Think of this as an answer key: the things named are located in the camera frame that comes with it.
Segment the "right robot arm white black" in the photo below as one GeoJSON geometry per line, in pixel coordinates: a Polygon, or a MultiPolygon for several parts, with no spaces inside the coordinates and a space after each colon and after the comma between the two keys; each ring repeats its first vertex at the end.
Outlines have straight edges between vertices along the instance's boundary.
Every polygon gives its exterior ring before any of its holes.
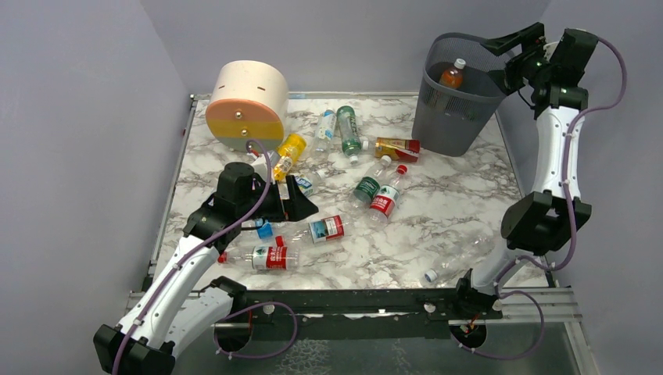
{"type": "Polygon", "coordinates": [[[532,88],[538,155],[532,190],[504,213],[500,241],[457,282],[453,305],[459,312],[487,313],[499,298],[500,287],[526,263],[550,270],[538,259],[574,244],[589,220],[592,207],[582,202],[577,177],[579,135],[589,113],[589,92],[579,82],[598,43],[595,34],[567,28],[549,51],[541,22],[482,43],[496,56],[521,47],[503,69],[489,76],[506,95],[525,85],[532,88]]]}

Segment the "clear bottle red label red cap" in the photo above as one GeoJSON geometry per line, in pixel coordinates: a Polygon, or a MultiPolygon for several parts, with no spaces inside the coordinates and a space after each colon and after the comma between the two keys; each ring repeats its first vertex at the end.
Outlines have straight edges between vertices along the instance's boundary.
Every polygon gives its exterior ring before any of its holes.
{"type": "Polygon", "coordinates": [[[367,212],[370,227],[382,228],[389,222],[389,218],[404,192],[408,178],[407,172],[408,168],[405,165],[398,165],[388,180],[378,189],[367,212]]]}

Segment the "clear crushed bottle blue cap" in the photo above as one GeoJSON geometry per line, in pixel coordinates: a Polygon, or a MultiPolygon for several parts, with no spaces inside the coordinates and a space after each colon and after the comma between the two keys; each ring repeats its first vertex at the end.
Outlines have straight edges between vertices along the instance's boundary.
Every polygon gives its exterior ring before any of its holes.
{"type": "Polygon", "coordinates": [[[423,272],[423,281],[427,284],[439,284],[454,280],[477,258],[489,253],[493,249],[494,241],[495,237],[492,235],[475,235],[442,250],[430,267],[423,272]]]}

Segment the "clear bottle small label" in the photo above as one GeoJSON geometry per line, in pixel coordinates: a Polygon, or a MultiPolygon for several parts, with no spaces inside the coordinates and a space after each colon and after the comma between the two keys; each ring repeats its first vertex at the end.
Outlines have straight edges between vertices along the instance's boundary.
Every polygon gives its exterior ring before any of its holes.
{"type": "Polygon", "coordinates": [[[314,170],[309,173],[296,173],[294,177],[301,192],[310,198],[323,188],[327,175],[326,170],[314,170]]]}

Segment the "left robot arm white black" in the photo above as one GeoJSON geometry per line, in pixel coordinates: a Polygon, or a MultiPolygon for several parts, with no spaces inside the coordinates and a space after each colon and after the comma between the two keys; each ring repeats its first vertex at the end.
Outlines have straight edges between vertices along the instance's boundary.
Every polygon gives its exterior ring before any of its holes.
{"type": "Polygon", "coordinates": [[[240,235],[248,220],[298,222],[319,208],[286,178],[288,198],[278,186],[243,162],[228,163],[217,189],[188,218],[178,246],[161,274],[134,308],[114,326],[102,325],[93,343],[102,370],[110,374],[170,374],[177,357],[212,323],[245,302],[245,286],[226,277],[195,300],[196,283],[240,235]]]}

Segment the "clear bottle red blue label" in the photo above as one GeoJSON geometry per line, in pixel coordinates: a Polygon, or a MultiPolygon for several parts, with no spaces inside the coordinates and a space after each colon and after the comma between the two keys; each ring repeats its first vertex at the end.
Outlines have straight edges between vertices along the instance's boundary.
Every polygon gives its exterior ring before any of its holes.
{"type": "Polygon", "coordinates": [[[274,235],[282,237],[286,245],[305,248],[341,240],[349,236],[356,225],[349,215],[337,214],[315,220],[281,223],[276,226],[274,235]]]}

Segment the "clear bottle red label front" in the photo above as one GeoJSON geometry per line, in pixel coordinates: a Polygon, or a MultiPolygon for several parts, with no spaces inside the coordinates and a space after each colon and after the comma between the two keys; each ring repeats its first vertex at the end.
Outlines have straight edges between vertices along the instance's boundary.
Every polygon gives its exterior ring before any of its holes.
{"type": "Polygon", "coordinates": [[[289,246],[258,245],[226,251],[217,258],[220,264],[246,263],[253,270],[294,270],[299,266],[299,251],[289,246]]]}

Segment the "clear bottle dark green label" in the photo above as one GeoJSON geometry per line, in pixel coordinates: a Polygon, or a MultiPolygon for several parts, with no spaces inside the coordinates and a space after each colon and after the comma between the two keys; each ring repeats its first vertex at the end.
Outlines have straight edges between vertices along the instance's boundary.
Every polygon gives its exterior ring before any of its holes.
{"type": "Polygon", "coordinates": [[[378,161],[371,164],[350,193],[349,207],[351,209],[362,209],[371,204],[391,163],[392,158],[383,155],[378,161]]]}

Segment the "orange drink bottle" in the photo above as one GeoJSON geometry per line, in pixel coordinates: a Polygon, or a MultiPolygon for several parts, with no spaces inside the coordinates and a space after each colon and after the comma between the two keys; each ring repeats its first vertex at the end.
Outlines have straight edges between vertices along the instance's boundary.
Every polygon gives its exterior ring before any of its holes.
{"type": "Polygon", "coordinates": [[[453,64],[442,73],[439,78],[439,83],[447,88],[458,89],[463,83],[465,66],[466,62],[464,59],[456,59],[453,64]]]}

